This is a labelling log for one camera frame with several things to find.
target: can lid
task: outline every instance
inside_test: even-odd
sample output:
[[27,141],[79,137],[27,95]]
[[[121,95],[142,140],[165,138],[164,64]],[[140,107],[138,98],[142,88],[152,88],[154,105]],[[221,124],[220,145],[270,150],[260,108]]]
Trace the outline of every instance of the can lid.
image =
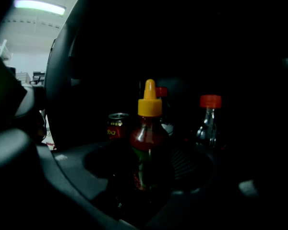
[[220,95],[216,94],[202,95],[200,99],[200,107],[213,109],[221,108],[222,98]]
[[157,97],[167,97],[168,96],[167,87],[156,87],[156,95]]
[[127,117],[129,117],[129,114],[127,113],[113,113],[108,116],[110,119],[122,119]]

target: bottle neck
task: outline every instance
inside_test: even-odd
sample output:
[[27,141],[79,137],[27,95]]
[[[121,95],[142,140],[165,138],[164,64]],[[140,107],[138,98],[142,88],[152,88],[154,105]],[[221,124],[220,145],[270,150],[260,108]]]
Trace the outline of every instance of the bottle neck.
[[164,96],[164,97],[158,97],[158,99],[162,100],[162,112],[163,112],[163,115],[168,115],[168,112],[169,112],[169,109],[170,109],[170,106],[168,104],[168,97],[167,96]]
[[160,117],[145,117],[145,116],[140,116],[140,122],[142,125],[146,126],[155,126],[155,125],[161,125],[160,124]]
[[215,109],[214,108],[206,108],[204,124],[210,126],[215,121]]

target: hot sauce bottle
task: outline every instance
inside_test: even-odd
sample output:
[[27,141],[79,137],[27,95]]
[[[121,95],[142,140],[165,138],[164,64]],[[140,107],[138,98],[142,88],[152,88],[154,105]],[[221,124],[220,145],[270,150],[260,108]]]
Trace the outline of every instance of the hot sauce bottle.
[[162,190],[168,185],[170,151],[168,134],[160,123],[162,101],[156,97],[152,79],[146,81],[138,115],[140,125],[130,135],[134,184],[141,191]]

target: red can label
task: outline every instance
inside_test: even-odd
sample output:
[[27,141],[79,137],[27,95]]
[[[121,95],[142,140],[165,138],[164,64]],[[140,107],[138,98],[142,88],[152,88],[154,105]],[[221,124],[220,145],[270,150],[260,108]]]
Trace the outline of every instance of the red can label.
[[108,126],[107,135],[108,139],[117,139],[126,137],[127,127],[124,126]]

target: fluorescent light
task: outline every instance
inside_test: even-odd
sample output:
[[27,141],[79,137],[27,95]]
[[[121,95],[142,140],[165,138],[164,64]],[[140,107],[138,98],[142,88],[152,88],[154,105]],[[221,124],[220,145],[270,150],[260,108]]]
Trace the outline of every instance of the fluorescent light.
[[44,10],[60,15],[63,15],[65,12],[65,8],[62,6],[34,0],[17,0],[14,4],[16,8]]

